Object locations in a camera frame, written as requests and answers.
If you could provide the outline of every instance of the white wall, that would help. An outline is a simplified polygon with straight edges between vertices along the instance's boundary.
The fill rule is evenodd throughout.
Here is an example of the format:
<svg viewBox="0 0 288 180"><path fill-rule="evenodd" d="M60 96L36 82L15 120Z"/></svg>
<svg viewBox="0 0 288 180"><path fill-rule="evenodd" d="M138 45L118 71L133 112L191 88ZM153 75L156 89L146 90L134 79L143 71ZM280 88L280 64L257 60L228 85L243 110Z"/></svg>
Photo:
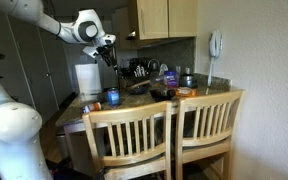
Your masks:
<svg viewBox="0 0 288 180"><path fill-rule="evenodd" d="M199 73L208 73L215 28L223 51L214 75L247 92L234 135L233 179L288 179L288 0L199 0Z"/></svg>

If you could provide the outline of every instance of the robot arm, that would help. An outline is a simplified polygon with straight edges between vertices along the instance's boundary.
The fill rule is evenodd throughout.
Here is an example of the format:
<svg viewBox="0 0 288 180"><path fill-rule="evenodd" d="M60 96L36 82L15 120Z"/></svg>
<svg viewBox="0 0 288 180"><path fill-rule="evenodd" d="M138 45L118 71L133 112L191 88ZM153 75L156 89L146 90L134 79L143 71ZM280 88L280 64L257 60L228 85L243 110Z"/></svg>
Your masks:
<svg viewBox="0 0 288 180"><path fill-rule="evenodd" d="M44 14L40 0L0 0L0 11L39 26L67 43L88 45L83 51L93 58L101 54L98 48L111 46L116 39L104 32L94 10L80 11L77 20L71 23L61 23Z"/></svg>

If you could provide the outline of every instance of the countertop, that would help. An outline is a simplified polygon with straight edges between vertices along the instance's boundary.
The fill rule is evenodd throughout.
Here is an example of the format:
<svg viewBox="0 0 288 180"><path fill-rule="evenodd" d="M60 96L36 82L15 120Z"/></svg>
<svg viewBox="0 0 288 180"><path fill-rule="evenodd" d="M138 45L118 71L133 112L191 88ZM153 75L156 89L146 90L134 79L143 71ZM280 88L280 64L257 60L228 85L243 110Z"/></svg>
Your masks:
<svg viewBox="0 0 288 180"><path fill-rule="evenodd" d="M199 87L198 95L203 96L206 93L206 87ZM223 89L210 89L209 94L217 94L221 92L226 92L227 90ZM69 107L64 111L64 113L60 116L60 118L56 121L55 125L57 127L72 125L76 123L82 123L82 111L81 108L85 106L87 103L92 102L81 102L80 97L77 96L73 102L69 105ZM131 108L142 105L148 105L155 103L154 99L151 97L149 92L146 92L142 95L130 95L126 92L120 93L120 105L117 107L111 107L108 102L101 103L102 110L114 110L114 109L123 109L123 108Z"/></svg>

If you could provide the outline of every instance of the wooden cabinet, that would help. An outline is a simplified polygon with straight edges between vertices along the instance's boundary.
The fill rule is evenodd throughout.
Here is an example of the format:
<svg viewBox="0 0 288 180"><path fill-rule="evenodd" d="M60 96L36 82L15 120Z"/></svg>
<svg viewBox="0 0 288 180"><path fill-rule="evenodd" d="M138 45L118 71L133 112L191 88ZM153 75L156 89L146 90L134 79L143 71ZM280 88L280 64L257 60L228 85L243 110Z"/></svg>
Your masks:
<svg viewBox="0 0 288 180"><path fill-rule="evenodd" d="M197 0L129 0L136 40L196 36Z"/></svg>

